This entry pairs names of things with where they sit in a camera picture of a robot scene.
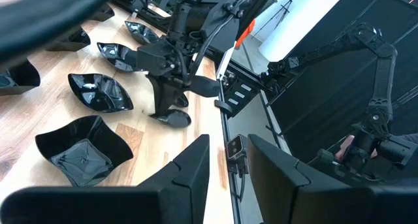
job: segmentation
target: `wooden surface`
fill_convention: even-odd
[[[0,202],[28,186],[70,185],[64,174],[37,150],[35,135],[59,129],[77,118],[99,114],[72,93],[69,73],[101,73],[116,79],[128,92],[134,110],[99,114],[131,147],[134,158],[120,165],[99,186],[138,185],[163,168],[199,135],[210,135],[210,181],[205,223],[233,223],[233,211],[220,111],[215,98],[186,92],[192,119],[186,129],[173,129],[148,117],[154,112],[153,89],[143,72],[116,72],[100,54],[96,42],[116,42],[136,49],[124,21],[141,22],[111,5],[115,17],[82,25],[91,45],[78,52],[38,51],[28,57],[41,85],[17,96],[0,97]],[[158,35],[162,32],[154,29]],[[204,59],[197,73],[215,78],[214,63]]]

